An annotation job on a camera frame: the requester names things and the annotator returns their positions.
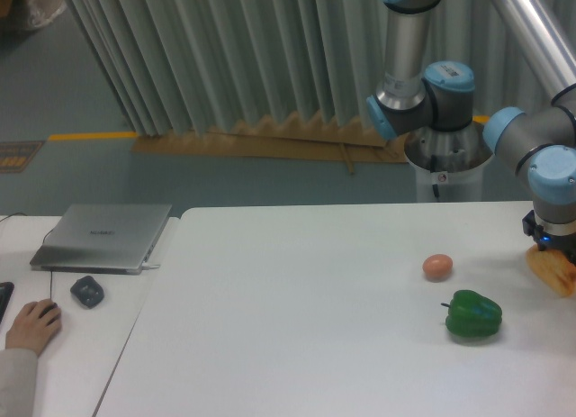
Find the person's hand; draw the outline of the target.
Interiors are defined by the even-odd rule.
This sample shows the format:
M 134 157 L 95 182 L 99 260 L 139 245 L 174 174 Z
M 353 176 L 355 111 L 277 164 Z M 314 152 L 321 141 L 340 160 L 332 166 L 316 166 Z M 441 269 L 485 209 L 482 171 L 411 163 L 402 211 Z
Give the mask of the person's hand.
M 61 310 L 52 310 L 42 319 L 42 310 L 55 303 L 51 299 L 27 303 L 16 315 L 5 336 L 6 349 L 25 349 L 39 357 L 62 328 Z

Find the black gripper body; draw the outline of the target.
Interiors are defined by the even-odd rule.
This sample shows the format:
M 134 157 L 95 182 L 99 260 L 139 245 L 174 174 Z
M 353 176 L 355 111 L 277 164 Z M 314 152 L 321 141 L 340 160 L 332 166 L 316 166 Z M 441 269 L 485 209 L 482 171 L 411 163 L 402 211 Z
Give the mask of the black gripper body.
M 522 219 L 522 227 L 540 251 L 558 250 L 575 264 L 575 222 L 547 222 L 532 210 Z

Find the beige sleeved forearm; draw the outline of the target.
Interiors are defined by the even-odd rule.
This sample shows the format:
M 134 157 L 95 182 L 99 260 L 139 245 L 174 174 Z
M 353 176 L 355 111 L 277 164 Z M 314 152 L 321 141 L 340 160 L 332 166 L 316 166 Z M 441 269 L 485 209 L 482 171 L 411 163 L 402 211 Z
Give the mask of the beige sleeved forearm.
M 1 351 L 1 415 L 32 416 L 37 380 L 37 355 L 28 349 Z

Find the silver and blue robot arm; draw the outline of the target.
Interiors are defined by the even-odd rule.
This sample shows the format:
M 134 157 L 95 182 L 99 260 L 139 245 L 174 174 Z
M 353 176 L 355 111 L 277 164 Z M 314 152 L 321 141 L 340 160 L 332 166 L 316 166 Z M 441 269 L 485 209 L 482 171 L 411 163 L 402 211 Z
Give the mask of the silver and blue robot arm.
M 441 0 L 380 0 L 389 12 L 383 82 L 366 100 L 386 140 L 420 131 L 454 136 L 472 123 L 473 73 L 464 64 L 422 63 L 431 11 Z M 575 54 L 542 0 L 491 0 L 549 95 L 547 109 L 528 115 L 497 111 L 483 129 L 492 156 L 530 192 L 525 235 L 540 250 L 575 259 Z

